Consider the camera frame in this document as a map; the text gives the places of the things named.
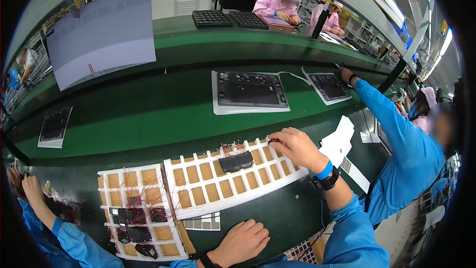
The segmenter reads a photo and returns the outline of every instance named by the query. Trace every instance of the hand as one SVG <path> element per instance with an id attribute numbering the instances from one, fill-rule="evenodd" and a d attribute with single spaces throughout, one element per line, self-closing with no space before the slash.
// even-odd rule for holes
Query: hand
<path id="1" fill-rule="evenodd" d="M 36 176 L 25 176 L 21 184 L 33 210 L 36 206 L 45 204 L 43 190 L 41 190 L 41 185 Z"/>
<path id="2" fill-rule="evenodd" d="M 352 71 L 348 68 L 345 68 L 343 67 L 341 70 L 340 70 L 340 75 L 342 77 L 342 80 L 344 82 L 347 82 L 348 84 L 350 84 L 351 81 L 349 81 L 349 78 L 351 75 L 353 75 L 354 73 L 352 73 Z"/>
<path id="3" fill-rule="evenodd" d="M 269 231 L 262 223 L 249 219 L 232 227 L 220 245 L 207 253 L 214 264 L 228 268 L 256 257 L 268 243 Z"/>
<path id="4" fill-rule="evenodd" d="M 291 18 L 290 18 L 289 15 L 286 14 L 285 12 L 277 11 L 277 12 L 276 12 L 276 15 L 277 15 L 279 18 L 283 19 L 284 21 L 288 21 L 288 22 L 291 21 Z"/>
<path id="5" fill-rule="evenodd" d="M 25 198 L 25 192 L 21 186 L 21 175 L 15 167 L 14 162 L 10 164 L 10 168 L 7 170 L 7 175 L 11 191 L 17 198 Z"/>
<path id="6" fill-rule="evenodd" d="M 329 158 L 319 151 L 309 136 L 297 128 L 283 128 L 280 132 L 270 134 L 269 138 L 279 139 L 284 143 L 271 142 L 271 147 L 291 159 L 294 164 L 316 174 L 322 172 L 329 163 Z"/>
<path id="7" fill-rule="evenodd" d="M 289 19 L 289 22 L 290 22 L 291 24 L 294 24 L 294 25 L 299 24 L 299 20 L 298 20 L 298 18 L 297 18 L 296 16 L 291 17 L 291 18 Z"/>

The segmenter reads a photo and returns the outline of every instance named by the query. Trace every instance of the pink lab coat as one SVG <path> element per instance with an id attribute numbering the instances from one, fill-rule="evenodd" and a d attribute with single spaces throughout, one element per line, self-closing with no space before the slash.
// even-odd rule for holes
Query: pink lab coat
<path id="1" fill-rule="evenodd" d="M 301 19 L 298 16 L 297 6 L 287 7 L 281 4 L 281 0 L 258 0 L 253 8 L 253 13 L 264 17 L 277 18 L 274 15 L 275 11 L 281 11 L 288 14 L 289 17 L 298 17 L 297 21 L 301 23 Z"/>
<path id="2" fill-rule="evenodd" d="M 318 23 L 319 16 L 321 15 L 322 11 L 324 10 L 325 4 L 319 4 L 312 10 L 311 16 L 311 27 L 314 29 L 316 24 Z M 339 15 L 337 13 L 332 13 L 329 18 L 324 22 L 324 26 L 322 27 L 323 32 L 329 32 L 331 29 L 339 30 Z"/>

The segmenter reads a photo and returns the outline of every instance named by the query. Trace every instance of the wrist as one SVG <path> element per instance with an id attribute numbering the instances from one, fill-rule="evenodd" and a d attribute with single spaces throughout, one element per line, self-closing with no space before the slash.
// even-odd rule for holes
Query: wrist
<path id="1" fill-rule="evenodd" d="M 317 158 L 311 168 L 309 168 L 314 174 L 319 174 L 326 168 L 327 164 L 329 163 L 329 158 L 325 155 Z"/>
<path id="2" fill-rule="evenodd" d="M 208 258 L 213 264 L 218 264 L 222 268 L 228 268 L 234 263 L 229 263 L 226 257 L 223 257 L 223 253 L 220 253 L 217 250 L 211 250 L 207 253 Z"/>

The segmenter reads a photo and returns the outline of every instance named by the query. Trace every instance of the worker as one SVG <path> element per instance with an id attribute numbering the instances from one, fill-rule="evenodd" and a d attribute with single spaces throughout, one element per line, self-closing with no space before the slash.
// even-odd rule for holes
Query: worker
<path id="1" fill-rule="evenodd" d="M 450 180 L 446 177 L 438 179 L 430 188 L 433 201 L 436 202 L 438 195 L 443 202 L 443 192 L 449 188 Z"/>
<path id="2" fill-rule="evenodd" d="M 412 250 L 415 248 L 417 243 L 420 241 L 420 239 L 425 235 L 425 233 L 430 229 L 435 230 L 437 228 L 437 224 L 443 219 L 445 216 L 445 206 L 440 205 L 433 209 L 430 213 L 425 215 L 425 226 L 423 227 L 423 230 L 421 231 L 420 234 L 418 234 L 415 239 L 413 239 L 412 243 L 410 244 L 409 250 Z"/>
<path id="3" fill-rule="evenodd" d="M 312 10 L 311 15 L 311 27 L 314 30 L 316 24 L 318 23 L 319 16 L 321 15 L 322 11 L 325 9 L 325 4 L 319 4 Z M 342 8 L 342 3 L 338 2 L 337 0 L 334 1 L 334 4 L 330 4 L 330 13 L 326 21 L 324 22 L 324 26 L 322 27 L 322 32 L 330 32 L 338 36 L 343 36 L 344 31 L 340 29 L 339 26 L 339 10 Z"/>
<path id="4" fill-rule="evenodd" d="M 417 128 L 420 128 L 428 134 L 426 128 L 426 117 L 430 109 L 437 104 L 435 91 L 432 87 L 421 88 L 415 95 L 415 100 L 410 106 L 408 113 L 404 109 L 401 110 L 401 115 L 410 120 Z"/>
<path id="5" fill-rule="evenodd" d="M 291 24 L 298 25 L 301 19 L 297 7 L 301 0 L 258 0 L 253 13 L 264 17 L 281 18 Z"/>
<path id="6" fill-rule="evenodd" d="M 122 261 L 102 249 L 76 225 L 64 222 L 45 204 L 44 193 L 36 176 L 21 175 L 13 166 L 7 171 L 12 192 L 23 209 L 27 229 L 54 268 L 123 268 Z M 48 238 L 49 230 L 57 237 Z"/>
<path id="7" fill-rule="evenodd" d="M 23 74 L 21 76 L 20 85 L 27 79 L 31 69 L 35 66 L 38 56 L 33 49 L 21 48 L 17 55 L 17 63 L 23 66 Z"/>
<path id="8" fill-rule="evenodd" d="M 369 83 L 347 68 L 343 68 L 341 74 L 342 80 L 355 89 L 377 118 L 393 148 L 392 156 L 370 185 L 366 198 L 360 200 L 376 228 L 382 220 L 425 192 L 437 179 L 445 158 L 455 152 L 457 121 L 449 104 L 441 103 L 441 108 L 432 108 L 439 114 L 429 124 L 430 137 L 401 116 L 392 101 Z"/>
<path id="9" fill-rule="evenodd" d="M 378 246 L 372 230 L 368 214 L 362 211 L 357 195 L 332 168 L 329 159 L 319 152 L 311 139 L 296 128 L 283 128 L 280 132 L 269 135 L 271 147 L 287 156 L 294 164 L 303 166 L 316 173 L 321 180 L 326 181 L 336 177 L 334 187 L 325 191 L 330 217 L 336 221 L 334 231 L 326 243 L 322 265 L 314 267 L 388 267 L 390 257 L 387 251 Z M 269 236 L 269 231 L 260 222 L 253 219 L 242 221 L 232 227 L 223 238 L 220 245 L 203 254 L 198 260 L 181 260 L 170 264 L 174 268 L 228 268 L 256 257 L 267 244 L 279 237 Z M 262 265 L 263 268 L 278 267 L 308 267 L 309 264 L 300 261 L 287 261 L 282 255 L 278 261 Z"/>

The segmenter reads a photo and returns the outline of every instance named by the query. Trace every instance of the black electronic component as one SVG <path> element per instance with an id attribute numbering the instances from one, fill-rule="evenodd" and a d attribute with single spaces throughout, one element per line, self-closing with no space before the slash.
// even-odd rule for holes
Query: black electronic component
<path id="1" fill-rule="evenodd" d="M 349 43 L 349 45 L 352 45 L 355 49 L 357 49 L 357 51 L 358 51 L 359 53 L 362 53 L 362 54 L 364 54 L 364 55 L 367 55 L 367 51 L 364 50 L 364 49 L 363 49 L 359 44 L 357 44 L 354 40 L 349 39 L 348 37 L 345 37 L 344 39 Z"/>
<path id="2" fill-rule="evenodd" d="M 127 228 L 130 240 L 134 243 L 152 241 L 149 230 L 146 227 Z"/>
<path id="3" fill-rule="evenodd" d="M 63 138 L 70 109 L 71 107 L 67 106 L 55 112 L 46 113 L 43 127 L 41 128 L 41 135 L 39 136 L 40 142 Z"/>
<path id="4" fill-rule="evenodd" d="M 269 29 L 269 25 L 254 13 L 230 11 L 230 15 L 239 26 Z"/>
<path id="5" fill-rule="evenodd" d="M 115 224 L 142 225 L 146 223 L 146 215 L 142 208 L 109 208 Z"/>
<path id="6" fill-rule="evenodd" d="M 382 126 L 380 125 L 380 122 L 377 122 L 377 135 L 378 137 L 380 138 L 382 144 L 385 146 L 385 148 L 387 148 L 387 151 L 389 152 L 390 155 L 393 154 L 393 149 L 392 149 L 392 146 L 390 146 L 390 143 L 388 142 L 388 139 L 387 139 L 387 134 L 385 133 L 384 129 L 382 128 Z"/>
<path id="7" fill-rule="evenodd" d="M 130 237 L 126 228 L 117 228 L 118 231 L 118 240 L 126 244 L 130 242 Z"/>
<path id="8" fill-rule="evenodd" d="M 167 222 L 167 216 L 165 215 L 165 209 L 163 207 L 152 208 L 151 210 L 149 210 L 149 212 L 150 212 L 150 218 L 152 222 L 156 222 L 156 223 Z"/>
<path id="9" fill-rule="evenodd" d="M 309 77 L 325 101 L 351 97 L 342 86 L 341 79 L 335 74 L 309 74 Z"/>
<path id="10" fill-rule="evenodd" d="M 233 26 L 233 22 L 221 10 L 193 11 L 192 18 L 197 28 Z"/>
<path id="11" fill-rule="evenodd" d="M 155 248 L 153 245 L 150 244 L 136 244 L 135 246 L 136 251 L 140 253 L 143 256 L 146 257 L 151 257 L 152 259 L 157 259 L 158 254 L 155 251 Z"/>
<path id="12" fill-rule="evenodd" d="M 247 151 L 227 158 L 219 158 L 218 162 L 223 172 L 233 172 L 253 165 L 253 155 Z"/>
<path id="13" fill-rule="evenodd" d="M 219 71 L 219 105 L 287 108 L 281 80 L 276 74 Z"/>
<path id="14" fill-rule="evenodd" d="M 140 198 L 140 196 L 127 197 L 128 206 L 135 206 L 135 205 L 141 205 L 141 204 L 142 204 L 142 199 Z"/>

